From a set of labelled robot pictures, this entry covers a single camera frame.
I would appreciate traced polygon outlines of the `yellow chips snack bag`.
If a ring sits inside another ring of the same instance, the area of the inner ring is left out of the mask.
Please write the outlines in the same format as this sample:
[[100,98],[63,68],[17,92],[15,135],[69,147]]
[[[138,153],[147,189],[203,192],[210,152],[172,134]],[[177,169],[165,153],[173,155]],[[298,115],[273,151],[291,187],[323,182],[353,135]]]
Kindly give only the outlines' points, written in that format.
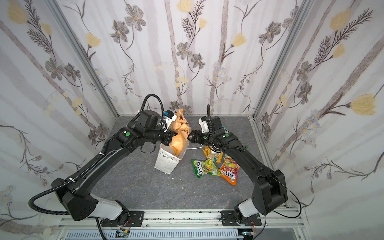
[[223,152],[215,152],[209,146],[204,146],[203,153],[208,159],[215,159],[217,164],[222,162]]

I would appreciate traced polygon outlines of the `cartoon animal paper bag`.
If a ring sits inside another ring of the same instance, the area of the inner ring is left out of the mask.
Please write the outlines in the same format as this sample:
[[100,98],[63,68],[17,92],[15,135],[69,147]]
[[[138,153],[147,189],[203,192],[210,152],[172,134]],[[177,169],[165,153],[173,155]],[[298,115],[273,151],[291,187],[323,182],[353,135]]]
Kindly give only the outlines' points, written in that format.
[[161,144],[154,168],[170,175],[178,163],[183,159],[187,151],[203,148],[202,145],[199,147],[190,148],[189,144],[190,143],[188,142],[178,155],[174,155],[175,152],[169,146]]

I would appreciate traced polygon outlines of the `green yellow snack bag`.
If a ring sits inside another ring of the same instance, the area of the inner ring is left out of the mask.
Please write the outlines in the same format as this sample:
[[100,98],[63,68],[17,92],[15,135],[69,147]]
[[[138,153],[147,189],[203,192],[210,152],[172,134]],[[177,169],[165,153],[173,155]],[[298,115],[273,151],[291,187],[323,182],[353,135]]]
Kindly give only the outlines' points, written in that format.
[[191,163],[198,179],[201,179],[203,175],[221,176],[221,173],[216,166],[216,158],[207,159],[205,161],[191,160]]

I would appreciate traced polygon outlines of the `tan paper bag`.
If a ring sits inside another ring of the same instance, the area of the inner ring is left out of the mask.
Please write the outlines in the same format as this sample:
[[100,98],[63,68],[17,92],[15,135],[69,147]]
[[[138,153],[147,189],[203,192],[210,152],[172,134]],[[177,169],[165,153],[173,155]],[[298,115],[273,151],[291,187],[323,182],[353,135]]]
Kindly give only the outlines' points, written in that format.
[[172,138],[169,147],[174,151],[174,156],[177,156],[186,146],[188,135],[190,133],[190,126],[184,116],[183,108],[178,110],[177,119],[171,124],[170,129],[175,132],[176,135]]

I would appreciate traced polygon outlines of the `orange candy snack bag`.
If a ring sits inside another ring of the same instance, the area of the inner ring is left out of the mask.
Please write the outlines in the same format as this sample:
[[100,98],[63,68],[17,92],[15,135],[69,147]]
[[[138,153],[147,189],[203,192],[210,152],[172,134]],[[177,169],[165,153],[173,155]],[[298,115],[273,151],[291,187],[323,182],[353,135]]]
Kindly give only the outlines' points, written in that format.
[[240,166],[227,154],[223,155],[222,165],[219,168],[221,177],[228,181],[231,185],[237,184]]

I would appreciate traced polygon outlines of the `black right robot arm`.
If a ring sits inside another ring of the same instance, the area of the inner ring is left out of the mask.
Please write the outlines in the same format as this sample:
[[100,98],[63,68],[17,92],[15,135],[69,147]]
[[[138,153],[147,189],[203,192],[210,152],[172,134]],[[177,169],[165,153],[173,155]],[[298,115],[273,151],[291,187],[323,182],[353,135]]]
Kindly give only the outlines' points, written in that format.
[[207,116],[201,118],[200,125],[202,129],[193,130],[188,140],[228,155],[254,184],[252,196],[234,208],[235,219],[240,225],[254,215],[275,213],[276,208],[288,201],[289,194],[294,195],[280,170],[274,171],[260,162],[235,134],[226,131],[219,117],[211,117],[210,105],[207,105]]

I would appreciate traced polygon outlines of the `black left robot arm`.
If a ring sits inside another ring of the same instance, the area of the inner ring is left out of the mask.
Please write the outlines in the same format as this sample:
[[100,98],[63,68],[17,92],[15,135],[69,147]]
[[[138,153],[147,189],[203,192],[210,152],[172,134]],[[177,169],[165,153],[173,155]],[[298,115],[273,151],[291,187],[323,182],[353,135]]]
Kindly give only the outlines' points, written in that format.
[[[119,161],[137,148],[142,148],[145,143],[171,143],[176,134],[169,130],[169,126],[176,116],[170,111],[165,111],[163,105],[160,105],[160,113],[145,110],[145,105],[151,97],[161,101],[155,94],[147,95],[137,115],[109,138],[93,159],[66,179],[57,178],[51,189],[29,200],[29,207],[48,215],[70,215],[74,221],[104,218],[118,226],[127,223],[131,219],[127,207],[117,200],[109,201],[93,195],[92,189]],[[51,193],[56,194],[65,208],[64,211],[47,210],[36,205],[36,200]]]

